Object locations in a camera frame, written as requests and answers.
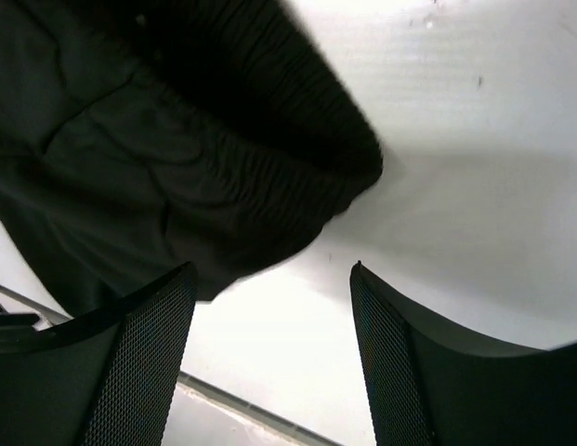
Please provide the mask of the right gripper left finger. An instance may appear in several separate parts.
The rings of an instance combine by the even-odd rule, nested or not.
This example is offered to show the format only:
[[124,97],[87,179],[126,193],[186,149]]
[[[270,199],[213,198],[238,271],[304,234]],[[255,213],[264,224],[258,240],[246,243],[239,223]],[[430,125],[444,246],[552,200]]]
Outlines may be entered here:
[[158,445],[195,307],[190,264],[45,330],[0,313],[0,445]]

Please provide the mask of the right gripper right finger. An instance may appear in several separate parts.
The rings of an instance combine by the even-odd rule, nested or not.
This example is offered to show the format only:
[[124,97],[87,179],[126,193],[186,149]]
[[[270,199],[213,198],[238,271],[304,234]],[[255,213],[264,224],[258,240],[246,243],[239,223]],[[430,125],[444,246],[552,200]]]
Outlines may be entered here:
[[349,277],[379,445],[577,445],[577,342],[536,349],[478,333],[362,264]]

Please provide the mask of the black shorts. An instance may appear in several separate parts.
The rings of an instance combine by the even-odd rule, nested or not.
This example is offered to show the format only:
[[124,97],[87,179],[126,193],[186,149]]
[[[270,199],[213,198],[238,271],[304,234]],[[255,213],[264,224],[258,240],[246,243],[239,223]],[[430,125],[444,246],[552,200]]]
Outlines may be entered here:
[[308,247],[381,143],[278,1],[0,1],[0,221],[73,316]]

